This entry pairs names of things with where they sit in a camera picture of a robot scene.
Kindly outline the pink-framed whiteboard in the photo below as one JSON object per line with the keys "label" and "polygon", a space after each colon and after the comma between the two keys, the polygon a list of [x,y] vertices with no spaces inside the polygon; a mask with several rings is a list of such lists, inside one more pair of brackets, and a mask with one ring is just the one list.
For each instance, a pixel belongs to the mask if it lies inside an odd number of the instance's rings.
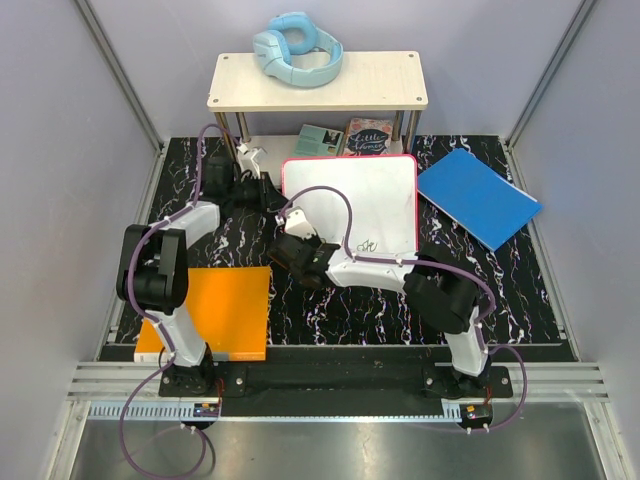
{"label": "pink-framed whiteboard", "polygon": [[319,237],[340,243],[351,222],[354,253],[396,254],[418,249],[417,162],[411,155],[289,159],[282,189]]}

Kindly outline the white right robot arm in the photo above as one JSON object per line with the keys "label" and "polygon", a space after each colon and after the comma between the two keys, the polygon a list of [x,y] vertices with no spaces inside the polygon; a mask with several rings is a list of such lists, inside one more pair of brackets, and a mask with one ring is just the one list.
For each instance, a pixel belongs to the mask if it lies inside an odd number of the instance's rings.
{"label": "white right robot arm", "polygon": [[434,249],[376,255],[357,252],[347,242],[282,233],[268,255],[308,288],[368,287],[402,294],[412,313],[444,334],[457,390],[472,397],[488,387],[490,355],[481,328],[496,308],[495,295],[476,275],[440,262]]}

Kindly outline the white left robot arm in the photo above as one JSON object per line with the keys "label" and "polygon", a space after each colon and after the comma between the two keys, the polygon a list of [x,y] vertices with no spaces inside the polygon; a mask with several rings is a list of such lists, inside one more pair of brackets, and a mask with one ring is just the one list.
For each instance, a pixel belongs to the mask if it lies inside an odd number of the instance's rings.
{"label": "white left robot arm", "polygon": [[237,208],[273,213],[285,203],[267,172],[241,172],[231,159],[215,157],[200,168],[195,197],[182,209],[125,229],[116,292],[162,341],[168,356],[159,367],[163,382],[196,396],[208,394],[216,382],[210,347],[185,305],[189,247],[215,232]]}

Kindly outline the teal book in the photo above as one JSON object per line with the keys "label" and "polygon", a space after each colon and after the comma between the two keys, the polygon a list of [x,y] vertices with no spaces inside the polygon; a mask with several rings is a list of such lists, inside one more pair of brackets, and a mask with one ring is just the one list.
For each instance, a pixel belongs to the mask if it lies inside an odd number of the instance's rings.
{"label": "teal book", "polygon": [[342,131],[304,124],[297,137],[293,157],[338,156],[342,151],[343,137]]}

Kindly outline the orange folder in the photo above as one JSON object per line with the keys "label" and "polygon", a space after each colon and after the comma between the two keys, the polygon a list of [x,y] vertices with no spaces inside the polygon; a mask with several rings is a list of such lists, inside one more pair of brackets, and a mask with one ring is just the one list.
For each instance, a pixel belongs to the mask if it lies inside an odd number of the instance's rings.
{"label": "orange folder", "polygon": [[136,362],[173,360],[194,367],[210,354],[215,361],[264,361],[271,269],[191,268],[185,303],[172,315],[160,313],[174,348],[145,320],[134,351]]}

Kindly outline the little women book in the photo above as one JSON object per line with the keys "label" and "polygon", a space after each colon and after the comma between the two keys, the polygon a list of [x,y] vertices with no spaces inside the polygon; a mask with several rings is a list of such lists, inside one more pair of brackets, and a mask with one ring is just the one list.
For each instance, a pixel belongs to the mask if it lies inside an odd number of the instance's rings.
{"label": "little women book", "polygon": [[390,120],[352,118],[346,128],[343,156],[385,155],[390,150]]}

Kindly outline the white two-tier shelf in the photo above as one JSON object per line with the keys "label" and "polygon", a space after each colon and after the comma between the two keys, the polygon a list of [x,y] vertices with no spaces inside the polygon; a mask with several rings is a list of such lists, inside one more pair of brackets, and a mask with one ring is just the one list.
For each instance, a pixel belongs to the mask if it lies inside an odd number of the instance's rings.
{"label": "white two-tier shelf", "polygon": [[286,64],[262,54],[218,56],[207,100],[222,124],[234,113],[245,141],[245,115],[265,112],[381,112],[395,114],[392,146],[412,151],[428,95],[416,51],[347,51],[332,62],[325,52],[297,55]]}

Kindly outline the light blue headphones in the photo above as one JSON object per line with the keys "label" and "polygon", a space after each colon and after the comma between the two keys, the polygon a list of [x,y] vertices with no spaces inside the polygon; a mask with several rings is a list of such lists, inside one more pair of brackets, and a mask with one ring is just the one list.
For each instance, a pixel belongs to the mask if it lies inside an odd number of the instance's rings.
{"label": "light blue headphones", "polygon": [[[343,45],[317,27],[304,12],[289,12],[272,18],[264,31],[253,36],[252,46],[262,73],[293,87],[324,86],[334,81],[342,70]],[[314,52],[326,53],[329,61],[313,68],[294,65],[294,56]]]}

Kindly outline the blue folder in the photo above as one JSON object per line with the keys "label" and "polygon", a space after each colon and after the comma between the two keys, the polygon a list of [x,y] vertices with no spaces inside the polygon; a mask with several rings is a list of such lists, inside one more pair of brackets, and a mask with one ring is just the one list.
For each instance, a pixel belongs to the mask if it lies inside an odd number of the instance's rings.
{"label": "blue folder", "polygon": [[490,251],[542,210],[539,201],[464,149],[453,150],[420,173],[417,190]]}

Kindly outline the black marble pattern mat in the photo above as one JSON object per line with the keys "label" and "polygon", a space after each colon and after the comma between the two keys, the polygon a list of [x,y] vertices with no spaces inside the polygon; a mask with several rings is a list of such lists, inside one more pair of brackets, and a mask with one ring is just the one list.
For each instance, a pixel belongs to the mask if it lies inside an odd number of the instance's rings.
{"label": "black marble pattern mat", "polygon": [[[162,171],[152,183],[150,219],[173,213],[186,202],[194,183],[195,156],[193,137],[167,143]],[[418,206],[420,243],[447,248],[462,268],[475,273],[494,292],[496,310],[483,325],[486,342],[512,344],[527,362],[575,360],[530,228],[523,228],[491,253],[425,200]],[[267,247],[275,233],[271,218],[239,210],[215,234],[190,249],[190,264],[266,265]],[[306,289],[273,266],[267,342],[271,346],[426,345],[430,352],[440,353],[444,338],[411,314],[399,294],[370,288]]]}

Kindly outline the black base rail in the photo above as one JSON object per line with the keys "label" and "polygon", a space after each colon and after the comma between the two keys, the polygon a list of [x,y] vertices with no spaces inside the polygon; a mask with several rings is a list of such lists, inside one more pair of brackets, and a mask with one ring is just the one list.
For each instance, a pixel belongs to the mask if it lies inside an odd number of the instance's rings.
{"label": "black base rail", "polygon": [[273,390],[400,390],[428,398],[456,400],[464,396],[509,399],[514,390],[508,370],[493,366],[481,380],[464,380],[448,365],[426,360],[384,362],[382,360],[338,363],[227,363],[212,367],[209,386],[189,382],[185,376],[164,374],[162,397],[213,396],[242,398]]}

